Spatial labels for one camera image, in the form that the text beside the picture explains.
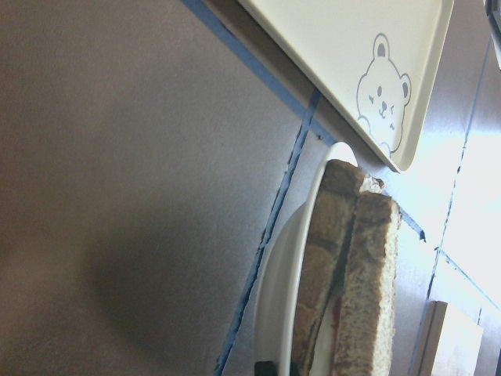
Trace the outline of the wooden cutting board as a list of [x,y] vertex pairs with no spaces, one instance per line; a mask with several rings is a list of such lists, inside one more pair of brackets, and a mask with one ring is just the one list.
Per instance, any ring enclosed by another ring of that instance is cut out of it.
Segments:
[[427,311],[412,375],[473,375],[483,329],[450,303],[433,301]]

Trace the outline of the bread slice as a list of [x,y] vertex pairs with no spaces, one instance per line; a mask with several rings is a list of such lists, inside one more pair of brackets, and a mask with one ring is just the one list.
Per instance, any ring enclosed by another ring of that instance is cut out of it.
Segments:
[[364,192],[344,272],[332,375],[388,375],[395,335],[395,279],[402,215],[392,198]]
[[342,269],[359,195],[384,183],[339,160],[326,163],[313,204],[294,314],[291,361],[299,375],[312,368],[315,342],[335,275]]

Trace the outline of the white round plate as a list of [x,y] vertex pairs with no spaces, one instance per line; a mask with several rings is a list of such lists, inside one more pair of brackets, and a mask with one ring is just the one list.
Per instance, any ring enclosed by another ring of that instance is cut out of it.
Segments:
[[301,267],[315,199],[331,160],[357,166],[344,142],[332,145],[316,169],[306,201],[285,222],[263,260],[254,314],[254,373],[289,375]]

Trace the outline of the cream bear tray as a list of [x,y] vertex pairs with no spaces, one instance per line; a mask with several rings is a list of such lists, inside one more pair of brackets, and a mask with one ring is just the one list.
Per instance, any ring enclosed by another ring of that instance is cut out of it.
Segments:
[[413,163],[450,1],[245,1],[243,7],[392,170]]

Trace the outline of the bread slice on plate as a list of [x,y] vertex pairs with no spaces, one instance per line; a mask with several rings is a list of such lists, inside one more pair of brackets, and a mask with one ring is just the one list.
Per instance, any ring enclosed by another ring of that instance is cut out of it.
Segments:
[[339,160],[326,163],[313,204],[294,314],[291,361],[299,375],[312,368],[315,342],[335,275],[342,269],[359,195],[384,183]]

